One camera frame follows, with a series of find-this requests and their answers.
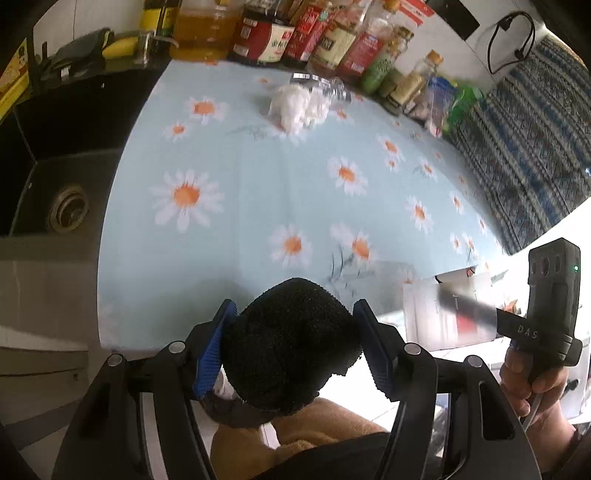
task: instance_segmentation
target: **table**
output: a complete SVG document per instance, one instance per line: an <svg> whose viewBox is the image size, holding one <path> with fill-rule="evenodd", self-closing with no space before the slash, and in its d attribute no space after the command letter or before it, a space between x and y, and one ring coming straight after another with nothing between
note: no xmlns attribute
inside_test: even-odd
<svg viewBox="0 0 591 480"><path fill-rule="evenodd" d="M288 72L172 61L119 163L100 245L106 348L159 349L291 277L347 308L399 310L402 285L500 252L447 142L355 95L290 136L266 116Z"/></svg>

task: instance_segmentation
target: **condiment bottle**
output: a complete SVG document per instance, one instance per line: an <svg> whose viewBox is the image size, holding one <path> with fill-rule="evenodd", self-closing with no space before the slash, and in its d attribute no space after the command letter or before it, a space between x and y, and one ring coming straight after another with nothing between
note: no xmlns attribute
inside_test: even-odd
<svg viewBox="0 0 591 480"><path fill-rule="evenodd" d="M282 62L288 67L304 68L333 15L332 2L319 0L308 4L295 26Z"/></svg>
<svg viewBox="0 0 591 480"><path fill-rule="evenodd" d="M419 60L411 73L403 78L396 89L382 102L384 108L398 116L405 105L417 95L420 90L437 74L437 67L443 62L443 57L435 50L429 52L426 58Z"/></svg>
<svg viewBox="0 0 591 480"><path fill-rule="evenodd" d="M396 59L407 51L408 42L414 36L406 27L397 27L394 30L394 38L382 48L361 76L361 89L368 95L372 95L378 89L382 80L394 67Z"/></svg>
<svg viewBox="0 0 591 480"><path fill-rule="evenodd" d="M281 60L295 29L282 17L285 0L249 2L236 26L228 57L252 66L269 66Z"/></svg>
<svg viewBox="0 0 591 480"><path fill-rule="evenodd" d="M333 77L341 60L363 30L363 21L372 0L354 0L330 22L316 45L307 70L321 77Z"/></svg>
<svg viewBox="0 0 591 480"><path fill-rule="evenodd" d="M385 0L382 8L371 16L364 31L351 45L336 69L336 74L344 81L354 83L372 63L373 59L394 34L394 17L400 8L401 0Z"/></svg>
<svg viewBox="0 0 591 480"><path fill-rule="evenodd" d="M208 61L226 58L242 15L243 0L183 0L174 26L177 60Z"/></svg>
<svg viewBox="0 0 591 480"><path fill-rule="evenodd" d="M177 19L178 3L180 0L144 0L144 10L139 21L139 29L144 31L156 31L160 11L164 7L161 31L158 35L169 37L173 33L174 22Z"/></svg>

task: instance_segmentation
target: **white tissue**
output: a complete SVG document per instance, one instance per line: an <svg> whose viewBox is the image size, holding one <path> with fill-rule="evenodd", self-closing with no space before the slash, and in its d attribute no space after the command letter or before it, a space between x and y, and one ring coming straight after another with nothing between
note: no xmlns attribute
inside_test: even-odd
<svg viewBox="0 0 591 480"><path fill-rule="evenodd" d="M273 95L269 115L279 114L286 133L297 135L301 130L324 123L329 113L330 99L321 89L312 92L301 85L284 85Z"/></svg>

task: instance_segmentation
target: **bottle cap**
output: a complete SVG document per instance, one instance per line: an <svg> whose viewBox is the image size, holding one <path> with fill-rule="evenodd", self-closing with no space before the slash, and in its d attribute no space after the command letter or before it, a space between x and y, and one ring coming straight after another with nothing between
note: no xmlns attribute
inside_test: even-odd
<svg viewBox="0 0 591 480"><path fill-rule="evenodd" d="M398 27L396 33L399 37L407 41L412 40L414 37L414 33L406 27Z"/></svg>
<svg viewBox="0 0 591 480"><path fill-rule="evenodd" d="M384 1L384 8L386 10L391 11L391 12L395 12L396 10L398 10L400 8L401 3L402 3L402 0L385 0Z"/></svg>
<svg viewBox="0 0 591 480"><path fill-rule="evenodd" d="M439 65L443 62L443 57L435 50L432 50L429 52L429 55L427 55L427 60L431 60L435 65Z"/></svg>

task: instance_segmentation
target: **hand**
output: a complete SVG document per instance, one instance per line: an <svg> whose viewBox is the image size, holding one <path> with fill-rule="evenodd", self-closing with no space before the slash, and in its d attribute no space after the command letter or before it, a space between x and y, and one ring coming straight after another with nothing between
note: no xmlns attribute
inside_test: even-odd
<svg viewBox="0 0 591 480"><path fill-rule="evenodd" d="M532 394L543 393L544 398L534 417L533 423L543 418L545 413L558 403L569 372L565 367L553 368L535 379L533 385L527 381L527 372L531 368L530 355L518 352L509 347L505 355L505 364L501 367L501 388L507 396L509 403L520 417L527 417L530 413L530 404L527 399Z"/></svg>
<svg viewBox="0 0 591 480"><path fill-rule="evenodd" d="M540 471L544 473L560 466L574 434L574 427L562 415L559 402L569 372L564 367L553 368L536 378L533 385L529 385L527 375L531 363L531 355L525 355L509 347L505 355L505 364L501 367L501 388L520 417L529 414L530 404L527 399L532 393L544 394L534 420L526 432Z"/></svg>

